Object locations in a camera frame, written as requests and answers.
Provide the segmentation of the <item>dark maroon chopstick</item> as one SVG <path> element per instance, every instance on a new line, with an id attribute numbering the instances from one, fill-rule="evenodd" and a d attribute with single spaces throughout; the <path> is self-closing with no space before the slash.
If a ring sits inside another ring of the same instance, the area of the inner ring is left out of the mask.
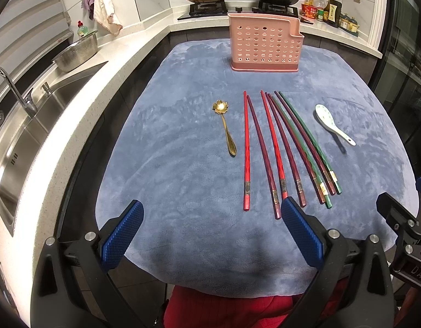
<path id="1" fill-rule="evenodd" d="M 289 145 L 288 139 L 286 137 L 286 134 L 284 132 L 284 128 L 281 125 L 281 121 L 280 121 L 280 117 L 279 117 L 279 113 L 276 110 L 276 106 L 274 105 L 273 101 L 271 100 L 271 95 L 269 93 L 265 93 L 267 101 L 271 107 L 271 112 L 274 115 L 274 119 L 276 121 L 276 125 L 278 127 L 279 130 L 279 134 L 281 136 L 281 139 L 283 141 L 284 144 L 284 149 L 286 151 L 286 155 L 288 157 L 288 161 L 290 164 L 290 168 L 291 168 L 291 172 L 292 172 L 292 176 L 293 176 L 293 180 L 294 180 L 294 185 L 296 187 L 296 191 L 297 191 L 297 195 L 298 195 L 298 199 L 299 199 L 299 205 L 300 207 L 305 207 L 307 202 L 306 202 L 306 197 L 304 194 L 304 189 L 302 186 L 302 181 L 299 175 L 299 171 L 297 169 L 297 165 L 296 162 L 294 160 L 294 155 L 292 153 L 291 147 Z"/>

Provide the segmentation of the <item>dark green chopstick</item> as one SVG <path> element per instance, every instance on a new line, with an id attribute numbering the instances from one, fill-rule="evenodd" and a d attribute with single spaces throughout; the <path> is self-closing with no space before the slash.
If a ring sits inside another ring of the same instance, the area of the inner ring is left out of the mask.
<path id="1" fill-rule="evenodd" d="M 317 142 L 317 140 L 315 139 L 315 137 L 313 136 L 313 134 L 311 133 L 311 131 L 309 130 L 309 128 L 307 127 L 307 125 L 304 123 L 302 117 L 297 113 L 297 111 L 295 110 L 294 106 L 288 101 L 288 99 L 283 95 L 283 93 L 281 91 L 279 91 L 279 92 L 276 91 L 275 93 L 291 109 L 292 114 L 294 114 L 294 116 L 296 117 L 297 121 L 300 123 L 301 127 L 303 128 L 304 132 L 306 133 L 307 137 L 310 139 L 310 142 L 315 147 L 316 152 L 318 153 L 318 155 L 319 155 L 319 157 L 320 157 L 320 159 L 321 159 L 321 161 L 323 163 L 323 167 L 325 168 L 325 171 L 328 173 L 328 178 L 333 183 L 333 186 L 335 188 L 335 193 L 341 194 L 342 193 L 342 188 L 340 187 L 339 182 L 338 182 L 338 179 L 337 179 L 337 177 L 335 175 L 335 172 L 333 171 L 333 169 L 332 169 L 332 167 L 331 167 L 331 165 L 330 165 L 327 157 L 323 153 L 323 150 L 321 149 L 319 143 Z"/>

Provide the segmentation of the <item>bright red chopstick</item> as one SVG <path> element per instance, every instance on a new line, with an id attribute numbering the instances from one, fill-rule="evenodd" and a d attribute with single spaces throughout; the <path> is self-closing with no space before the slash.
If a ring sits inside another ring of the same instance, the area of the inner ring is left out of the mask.
<path id="1" fill-rule="evenodd" d="M 244 97 L 244 119 L 245 119 L 245 172 L 244 172 L 244 199 L 243 210 L 250 210 L 250 136 L 248 123 L 248 100 L 247 92 L 243 92 Z"/>

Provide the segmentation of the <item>white ceramic soup spoon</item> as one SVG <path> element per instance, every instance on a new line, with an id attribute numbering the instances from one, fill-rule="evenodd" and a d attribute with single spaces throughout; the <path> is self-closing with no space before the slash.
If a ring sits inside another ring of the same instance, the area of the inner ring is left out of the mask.
<path id="1" fill-rule="evenodd" d="M 356 146 L 356 142 L 350 136 L 344 133 L 340 128 L 338 128 L 338 126 L 336 126 L 333 116 L 331 115 L 329 109 L 327 109 L 326 106 L 324 106 L 323 104 L 317 104 L 315 106 L 315 112 L 317 114 L 317 118 L 327 130 L 340 136 L 351 146 Z"/>

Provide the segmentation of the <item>gold flower spoon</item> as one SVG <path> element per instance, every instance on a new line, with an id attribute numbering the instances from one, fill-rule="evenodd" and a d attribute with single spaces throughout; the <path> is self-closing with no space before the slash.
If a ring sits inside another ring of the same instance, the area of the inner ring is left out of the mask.
<path id="1" fill-rule="evenodd" d="M 233 141 L 233 138 L 232 138 L 232 136 L 230 134 L 230 131 L 227 127 L 227 122 L 225 120 L 225 113 L 228 111 L 228 107 L 229 106 L 228 106 L 228 103 L 226 101 L 217 100 L 213 104 L 212 109 L 216 114 L 220 115 L 221 118 L 222 118 L 223 127 L 225 129 L 227 150 L 232 157 L 235 157 L 236 153 L 237 153 L 236 144 Z"/>

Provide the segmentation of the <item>dark purple chopstick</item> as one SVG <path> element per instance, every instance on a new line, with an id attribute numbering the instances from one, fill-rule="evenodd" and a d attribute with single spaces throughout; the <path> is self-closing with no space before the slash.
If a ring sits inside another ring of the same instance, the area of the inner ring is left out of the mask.
<path id="1" fill-rule="evenodd" d="M 331 204 L 329 204 L 330 194 L 333 195 L 335 193 L 335 187 L 332 183 L 332 180 L 327 177 L 328 172 L 323 164 L 323 161 L 320 159 L 320 155 L 318 154 L 317 149 L 311 142 L 303 126 L 300 124 L 299 119 L 297 119 L 296 115 L 293 113 L 287 102 L 277 91 L 275 91 L 275 94 L 276 98 L 279 99 L 280 104 L 287 111 L 287 114 L 292 121 L 292 128 L 297 129 L 298 131 L 297 136 L 299 139 L 299 144 L 304 150 L 306 158 L 310 162 L 312 170 L 315 173 L 318 187 L 321 190 L 323 197 L 325 198 L 326 207 L 331 208 Z"/>

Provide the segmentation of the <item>blue-grey table cloth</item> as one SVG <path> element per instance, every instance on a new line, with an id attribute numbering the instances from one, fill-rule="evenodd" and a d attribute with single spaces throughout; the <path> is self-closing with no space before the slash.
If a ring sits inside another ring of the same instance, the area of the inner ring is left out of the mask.
<path id="1" fill-rule="evenodd" d="M 296 73 L 236 72 L 230 41 L 177 45 L 135 103 L 113 149 L 95 205 L 98 226 L 132 200 L 144 221 L 127 258 L 157 279 L 229 298 L 296 295 L 315 269 L 308 266 L 283 221 L 274 216 L 262 152 L 248 106 L 250 210 L 243 210 L 245 119 L 243 92 L 253 103 L 267 151 L 273 143 L 260 91 L 281 91 L 318 141 L 342 193 L 320 204 L 302 160 L 297 168 L 307 204 L 327 228 L 348 238 L 396 236 L 376 211 L 387 192 L 417 214 L 419 196 L 402 141 L 374 93 L 335 52 L 305 46 Z M 228 103 L 227 150 L 222 118 Z M 351 146 L 327 130 L 315 106 L 329 109 Z"/>

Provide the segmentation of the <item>chrome faucet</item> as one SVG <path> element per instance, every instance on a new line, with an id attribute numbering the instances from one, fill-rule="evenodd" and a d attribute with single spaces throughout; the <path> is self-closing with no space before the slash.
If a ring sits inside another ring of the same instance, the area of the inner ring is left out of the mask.
<path id="1" fill-rule="evenodd" d="M 13 80 L 11 80 L 9 74 L 4 70 L 2 67 L 0 67 L 0 76 L 3 78 L 3 80 L 7 83 L 9 89 L 13 92 L 14 96 L 16 97 L 17 101 L 21 105 L 21 107 L 24 109 L 26 114 L 33 119 L 37 114 L 37 108 L 34 104 L 34 101 L 31 97 L 31 93 L 28 92 L 26 97 L 23 97 L 22 93 L 19 91 L 19 89 L 16 87 Z"/>

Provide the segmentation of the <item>stainless steel bowl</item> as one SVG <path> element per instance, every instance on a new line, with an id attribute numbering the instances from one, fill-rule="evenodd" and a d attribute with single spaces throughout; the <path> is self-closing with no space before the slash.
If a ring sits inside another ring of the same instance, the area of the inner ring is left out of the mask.
<path id="1" fill-rule="evenodd" d="M 81 37 L 67 48 L 58 53 L 52 61 L 57 68 L 68 73 L 87 62 L 98 52 L 97 30 Z"/>

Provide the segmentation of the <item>green dish soap bottle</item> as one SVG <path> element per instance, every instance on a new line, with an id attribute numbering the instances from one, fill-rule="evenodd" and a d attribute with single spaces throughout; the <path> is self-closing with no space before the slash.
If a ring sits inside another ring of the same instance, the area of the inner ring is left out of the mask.
<path id="1" fill-rule="evenodd" d="M 88 27 L 85 26 L 82 21 L 78 21 L 78 36 L 82 38 L 85 37 L 88 33 Z"/>

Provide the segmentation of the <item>green spice jar rack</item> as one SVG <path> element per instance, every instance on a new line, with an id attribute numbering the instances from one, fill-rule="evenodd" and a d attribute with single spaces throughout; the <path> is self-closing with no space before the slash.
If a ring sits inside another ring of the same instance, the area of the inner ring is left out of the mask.
<path id="1" fill-rule="evenodd" d="M 339 27 L 353 36 L 359 35 L 358 22 L 354 18 L 350 17 L 347 13 L 340 15 Z"/>

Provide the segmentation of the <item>dark soy sauce bottle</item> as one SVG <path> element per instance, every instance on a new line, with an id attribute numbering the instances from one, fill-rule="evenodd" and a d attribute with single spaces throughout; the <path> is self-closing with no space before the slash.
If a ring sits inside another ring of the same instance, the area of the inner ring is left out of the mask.
<path id="1" fill-rule="evenodd" d="M 341 16 L 342 3 L 339 0 L 327 0 L 327 5 L 323 10 L 323 22 L 338 28 Z"/>

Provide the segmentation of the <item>red instant noodle cup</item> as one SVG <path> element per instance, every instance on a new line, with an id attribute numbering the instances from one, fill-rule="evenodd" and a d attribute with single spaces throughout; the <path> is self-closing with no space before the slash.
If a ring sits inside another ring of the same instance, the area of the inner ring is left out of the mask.
<path id="1" fill-rule="evenodd" d="M 312 4 L 302 4 L 302 15 L 308 19 L 316 19 L 317 7 Z"/>

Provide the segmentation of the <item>clear plastic oil bottle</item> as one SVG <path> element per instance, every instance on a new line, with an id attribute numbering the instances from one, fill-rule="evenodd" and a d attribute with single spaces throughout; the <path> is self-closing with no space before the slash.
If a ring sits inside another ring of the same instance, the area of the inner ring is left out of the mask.
<path id="1" fill-rule="evenodd" d="M 320 10 L 324 10 L 327 6 L 328 0 L 315 0 L 314 5 Z"/>

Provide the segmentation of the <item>black gas hob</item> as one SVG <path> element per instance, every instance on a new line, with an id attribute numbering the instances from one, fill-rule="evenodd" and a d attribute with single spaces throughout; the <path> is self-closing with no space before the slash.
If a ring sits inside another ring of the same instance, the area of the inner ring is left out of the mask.
<path id="1" fill-rule="evenodd" d="M 178 17 L 178 20 L 226 16 L 228 13 L 268 13 L 299 18 L 299 10 L 296 6 L 275 5 L 259 1 L 253 7 L 227 7 L 225 2 L 194 3 L 189 6 L 188 12 Z"/>

